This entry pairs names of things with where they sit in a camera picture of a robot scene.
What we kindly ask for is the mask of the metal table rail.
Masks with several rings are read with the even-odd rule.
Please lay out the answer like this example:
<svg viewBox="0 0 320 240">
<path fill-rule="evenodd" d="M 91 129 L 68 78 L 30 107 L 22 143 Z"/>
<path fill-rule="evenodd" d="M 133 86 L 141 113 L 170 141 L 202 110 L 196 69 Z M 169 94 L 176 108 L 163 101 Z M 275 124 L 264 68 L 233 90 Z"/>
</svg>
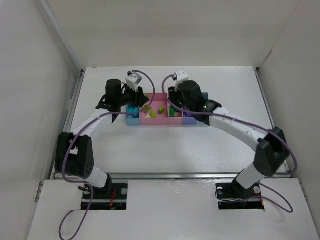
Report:
<svg viewBox="0 0 320 240">
<path fill-rule="evenodd" d="M 233 179 L 237 173 L 109 173 L 113 179 L 130 180 L 188 180 L 188 179 Z"/>
</svg>

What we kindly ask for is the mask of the teal lego bricks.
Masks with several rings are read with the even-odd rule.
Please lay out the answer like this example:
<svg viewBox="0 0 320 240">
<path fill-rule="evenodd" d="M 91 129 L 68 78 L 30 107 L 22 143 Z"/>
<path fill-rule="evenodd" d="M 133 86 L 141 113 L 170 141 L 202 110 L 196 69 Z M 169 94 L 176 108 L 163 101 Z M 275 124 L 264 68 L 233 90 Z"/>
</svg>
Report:
<svg viewBox="0 0 320 240">
<path fill-rule="evenodd" d="M 133 107 L 132 105 L 128 105 L 126 112 L 128 115 L 126 118 L 128 119 L 138 119 L 140 117 L 140 108 L 139 107 Z"/>
</svg>

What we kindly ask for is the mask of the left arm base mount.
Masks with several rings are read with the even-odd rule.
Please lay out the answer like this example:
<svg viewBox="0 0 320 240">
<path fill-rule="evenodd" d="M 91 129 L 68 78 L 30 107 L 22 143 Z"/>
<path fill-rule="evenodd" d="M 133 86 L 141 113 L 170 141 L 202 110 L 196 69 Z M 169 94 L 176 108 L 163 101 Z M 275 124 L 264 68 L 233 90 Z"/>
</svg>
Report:
<svg viewBox="0 0 320 240">
<path fill-rule="evenodd" d="M 113 183 L 111 189 L 93 188 L 90 210 L 93 211 L 125 211 L 127 209 L 128 184 Z"/>
</svg>

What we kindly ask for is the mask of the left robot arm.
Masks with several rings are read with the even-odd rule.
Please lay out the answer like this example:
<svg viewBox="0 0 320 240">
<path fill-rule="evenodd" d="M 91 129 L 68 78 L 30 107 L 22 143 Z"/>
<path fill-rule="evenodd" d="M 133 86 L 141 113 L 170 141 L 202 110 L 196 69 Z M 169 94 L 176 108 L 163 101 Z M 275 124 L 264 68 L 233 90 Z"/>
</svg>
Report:
<svg viewBox="0 0 320 240">
<path fill-rule="evenodd" d="M 126 77 L 125 82 L 108 80 L 105 94 L 93 114 L 72 132 L 62 132 L 58 136 L 54 167 L 65 181 L 71 182 L 76 178 L 77 183 L 89 187 L 90 193 L 97 189 L 110 194 L 112 178 L 95 166 L 93 139 L 115 122 L 122 114 L 122 107 L 131 105 L 140 109 L 149 101 L 139 86 L 141 80 L 137 73 Z"/>
</svg>

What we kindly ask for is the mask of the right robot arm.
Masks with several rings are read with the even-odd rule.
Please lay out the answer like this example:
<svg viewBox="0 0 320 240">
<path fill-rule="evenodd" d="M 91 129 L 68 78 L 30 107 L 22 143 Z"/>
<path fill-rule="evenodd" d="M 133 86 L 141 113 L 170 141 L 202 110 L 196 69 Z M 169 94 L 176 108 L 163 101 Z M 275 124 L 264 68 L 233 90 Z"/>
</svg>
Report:
<svg viewBox="0 0 320 240">
<path fill-rule="evenodd" d="M 172 106 L 210 127 L 219 129 L 249 146 L 254 152 L 253 162 L 232 181 L 232 190 L 240 198 L 265 177 L 272 177 L 289 157 L 283 131 L 274 127 L 263 130 L 252 123 L 245 124 L 220 103 L 205 99 L 200 86 L 193 80 L 178 81 L 168 88 Z"/>
</svg>

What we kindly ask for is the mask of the lime curved lego piece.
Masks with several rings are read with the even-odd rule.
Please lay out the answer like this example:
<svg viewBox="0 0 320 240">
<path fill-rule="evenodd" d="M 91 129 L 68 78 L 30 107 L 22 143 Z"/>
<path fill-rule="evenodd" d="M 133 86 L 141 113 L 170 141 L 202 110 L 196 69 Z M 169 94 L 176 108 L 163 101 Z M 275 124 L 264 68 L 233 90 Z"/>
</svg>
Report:
<svg viewBox="0 0 320 240">
<path fill-rule="evenodd" d="M 151 111 L 150 113 L 151 118 L 155 118 L 156 117 L 156 112 L 154 110 Z"/>
</svg>

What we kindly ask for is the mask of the light blue bin left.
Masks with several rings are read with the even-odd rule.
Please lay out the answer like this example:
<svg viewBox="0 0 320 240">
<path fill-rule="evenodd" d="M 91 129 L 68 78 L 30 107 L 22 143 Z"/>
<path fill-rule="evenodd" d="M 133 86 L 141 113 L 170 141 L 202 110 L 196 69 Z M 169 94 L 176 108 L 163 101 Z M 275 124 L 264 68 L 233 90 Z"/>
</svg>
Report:
<svg viewBox="0 0 320 240">
<path fill-rule="evenodd" d="M 126 106 L 126 113 L 125 122 L 127 126 L 140 126 L 140 108 L 133 107 L 132 105 Z"/>
</svg>

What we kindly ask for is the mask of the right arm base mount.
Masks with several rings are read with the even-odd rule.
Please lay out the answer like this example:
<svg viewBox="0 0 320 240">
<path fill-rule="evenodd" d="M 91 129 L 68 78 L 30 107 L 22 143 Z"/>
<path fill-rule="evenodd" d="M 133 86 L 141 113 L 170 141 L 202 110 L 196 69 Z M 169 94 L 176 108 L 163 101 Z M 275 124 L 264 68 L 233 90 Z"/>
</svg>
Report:
<svg viewBox="0 0 320 240">
<path fill-rule="evenodd" d="M 236 186 L 231 182 L 220 182 L 215 185 L 215 197 L 219 210 L 264 210 L 260 199 L 261 189 L 255 183 L 248 189 Z"/>
</svg>

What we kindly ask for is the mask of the green lego row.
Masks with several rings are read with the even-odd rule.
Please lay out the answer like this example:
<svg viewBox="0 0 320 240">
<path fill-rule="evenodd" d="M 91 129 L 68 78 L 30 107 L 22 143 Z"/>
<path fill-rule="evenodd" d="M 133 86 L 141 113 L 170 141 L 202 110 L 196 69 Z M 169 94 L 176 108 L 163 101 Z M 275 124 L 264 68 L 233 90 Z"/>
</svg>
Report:
<svg viewBox="0 0 320 240">
<path fill-rule="evenodd" d="M 180 117 L 180 112 L 174 107 L 170 106 L 168 108 L 168 115 L 170 118 Z"/>
</svg>

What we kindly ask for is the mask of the lime square lego brick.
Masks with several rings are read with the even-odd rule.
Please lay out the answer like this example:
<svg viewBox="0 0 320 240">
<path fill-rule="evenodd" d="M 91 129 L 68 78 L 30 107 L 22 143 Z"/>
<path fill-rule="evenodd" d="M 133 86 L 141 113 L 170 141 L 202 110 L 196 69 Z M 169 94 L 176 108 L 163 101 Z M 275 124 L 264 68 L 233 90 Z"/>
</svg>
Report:
<svg viewBox="0 0 320 240">
<path fill-rule="evenodd" d="M 159 114 L 162 114 L 164 111 L 165 111 L 165 106 L 160 106 L 160 107 L 158 108 L 158 113 L 159 113 Z"/>
</svg>

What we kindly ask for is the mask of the large pink bin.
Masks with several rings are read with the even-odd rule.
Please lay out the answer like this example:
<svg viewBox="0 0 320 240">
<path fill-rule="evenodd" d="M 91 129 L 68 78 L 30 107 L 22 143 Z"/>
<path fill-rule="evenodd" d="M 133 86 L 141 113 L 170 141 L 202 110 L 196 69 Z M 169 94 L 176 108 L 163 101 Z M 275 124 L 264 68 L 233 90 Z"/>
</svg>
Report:
<svg viewBox="0 0 320 240">
<path fill-rule="evenodd" d="M 169 124 L 168 118 L 168 103 L 165 96 L 162 93 L 146 93 L 149 100 L 154 97 L 152 104 L 150 105 L 152 109 L 148 113 L 144 113 L 143 111 L 139 114 L 140 124 L 142 126 L 165 126 Z M 165 111 L 162 114 L 158 113 L 158 108 L 161 106 L 165 106 Z M 146 118 L 147 115 L 151 114 L 151 111 L 155 111 L 155 118 Z"/>
</svg>

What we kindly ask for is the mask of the purple lego brick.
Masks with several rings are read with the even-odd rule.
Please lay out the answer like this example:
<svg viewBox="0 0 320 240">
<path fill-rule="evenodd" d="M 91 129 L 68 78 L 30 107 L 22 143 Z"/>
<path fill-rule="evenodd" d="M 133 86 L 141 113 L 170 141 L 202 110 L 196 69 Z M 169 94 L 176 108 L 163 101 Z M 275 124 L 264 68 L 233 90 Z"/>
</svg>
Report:
<svg viewBox="0 0 320 240">
<path fill-rule="evenodd" d="M 184 113 L 184 116 L 185 116 L 185 117 L 189 117 L 189 118 L 192 118 L 192 117 L 193 117 L 193 115 L 192 115 L 191 113 L 189 113 L 189 112 L 185 112 L 185 113 Z"/>
</svg>

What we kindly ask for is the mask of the small pink bin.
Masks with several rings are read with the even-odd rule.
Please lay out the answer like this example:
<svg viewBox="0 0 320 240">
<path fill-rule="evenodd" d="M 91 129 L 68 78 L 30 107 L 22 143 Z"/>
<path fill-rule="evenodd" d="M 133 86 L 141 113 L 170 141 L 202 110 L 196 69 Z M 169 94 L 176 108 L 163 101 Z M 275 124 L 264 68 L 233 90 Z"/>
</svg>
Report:
<svg viewBox="0 0 320 240">
<path fill-rule="evenodd" d="M 174 125 L 174 126 L 180 126 L 183 124 L 183 113 L 180 112 L 180 117 L 169 117 L 169 107 L 172 107 L 171 105 L 168 106 L 168 124 Z"/>
</svg>

